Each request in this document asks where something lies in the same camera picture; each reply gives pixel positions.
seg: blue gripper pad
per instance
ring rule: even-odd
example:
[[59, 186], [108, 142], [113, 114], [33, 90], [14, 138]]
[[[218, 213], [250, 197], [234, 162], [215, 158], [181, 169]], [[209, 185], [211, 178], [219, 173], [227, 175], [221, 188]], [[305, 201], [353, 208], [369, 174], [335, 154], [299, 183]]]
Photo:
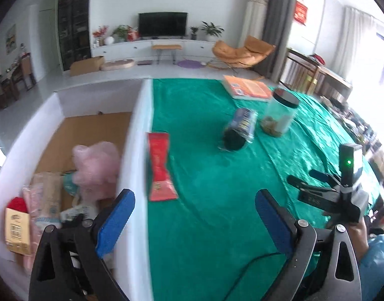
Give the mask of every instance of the blue gripper pad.
[[[291, 229], [286, 225], [283, 218], [279, 215], [279, 213], [277, 213], [275, 206], [279, 206], [275, 199], [267, 190], [264, 191], [264, 193], [267, 193], [269, 197], [266, 197], [263, 194], [263, 190], [259, 190], [257, 192], [255, 197], [256, 211], [262, 219], [267, 231], [269, 232], [271, 239], [277, 248], [277, 251], [285, 254], [289, 258], [293, 253], [293, 232], [291, 232]], [[275, 204], [275, 206], [271, 204], [268, 198], [272, 199], [272, 202]]]
[[124, 189], [122, 193], [124, 196], [111, 210], [110, 215], [97, 233], [95, 252], [100, 259], [114, 249], [115, 243], [135, 208], [135, 194], [133, 191]]

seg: wooden table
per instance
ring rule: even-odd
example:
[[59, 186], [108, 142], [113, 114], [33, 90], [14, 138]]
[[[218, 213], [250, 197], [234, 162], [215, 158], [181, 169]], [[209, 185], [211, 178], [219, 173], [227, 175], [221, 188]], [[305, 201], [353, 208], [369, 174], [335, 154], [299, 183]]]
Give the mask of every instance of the wooden table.
[[169, 45], [164, 45], [164, 44], [158, 45], [157, 44], [157, 45], [153, 45], [151, 47], [151, 49], [157, 50], [157, 64], [160, 63], [160, 57], [161, 57], [163, 50], [170, 50], [171, 51], [173, 64], [175, 64], [175, 57], [176, 57], [177, 50], [182, 50], [182, 46], [179, 44], [169, 44]]
[[[287, 70], [287, 61], [291, 60], [292, 64]], [[303, 55], [292, 49], [287, 49], [284, 65], [280, 73], [278, 82], [287, 88], [312, 95], [319, 93], [319, 95], [328, 95], [322, 93], [322, 89], [332, 88], [330, 95], [338, 92], [346, 100], [351, 94], [352, 85], [344, 78], [326, 68], [322, 64], [312, 60], [311, 58]]]

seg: pink plush toy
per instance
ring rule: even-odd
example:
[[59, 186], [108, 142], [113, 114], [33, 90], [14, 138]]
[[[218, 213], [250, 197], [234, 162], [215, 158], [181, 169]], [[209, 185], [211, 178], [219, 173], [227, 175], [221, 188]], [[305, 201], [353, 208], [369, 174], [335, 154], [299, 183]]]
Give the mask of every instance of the pink plush toy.
[[115, 145], [101, 141], [90, 147], [77, 145], [72, 152], [77, 169], [73, 183], [80, 187], [83, 200], [115, 197], [120, 168], [120, 156]]

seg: green tablecloth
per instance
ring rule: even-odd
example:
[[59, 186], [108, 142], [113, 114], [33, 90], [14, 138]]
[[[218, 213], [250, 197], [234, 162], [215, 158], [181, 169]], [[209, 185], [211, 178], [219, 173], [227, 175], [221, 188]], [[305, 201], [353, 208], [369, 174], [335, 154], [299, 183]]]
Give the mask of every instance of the green tablecloth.
[[[274, 138], [257, 126], [253, 143], [231, 153], [218, 145], [235, 109], [255, 109], [260, 118], [266, 103], [234, 100], [215, 80], [154, 80], [152, 130], [170, 133], [167, 167], [179, 194], [148, 205], [155, 301], [221, 301], [247, 263], [276, 251], [255, 210], [259, 189], [268, 189], [296, 218], [324, 226], [321, 211], [298, 201], [286, 177], [316, 184], [310, 169], [337, 173], [339, 145], [352, 139], [317, 101], [297, 96], [289, 132]], [[368, 163], [364, 171], [363, 186], [374, 202], [379, 185]], [[228, 300], [260, 300], [285, 260], [254, 262]]]

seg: wooden bench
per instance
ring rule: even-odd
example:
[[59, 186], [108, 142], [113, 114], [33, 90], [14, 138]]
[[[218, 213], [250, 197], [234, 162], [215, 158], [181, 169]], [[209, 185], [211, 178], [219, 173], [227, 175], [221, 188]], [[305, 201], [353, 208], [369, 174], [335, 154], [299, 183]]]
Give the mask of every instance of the wooden bench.
[[160, 57], [163, 50], [170, 50], [172, 55], [173, 64], [175, 64], [177, 50], [182, 50], [182, 46], [179, 44], [169, 44], [169, 45], [153, 45], [151, 47], [153, 50], [157, 50], [157, 64], [160, 63]]

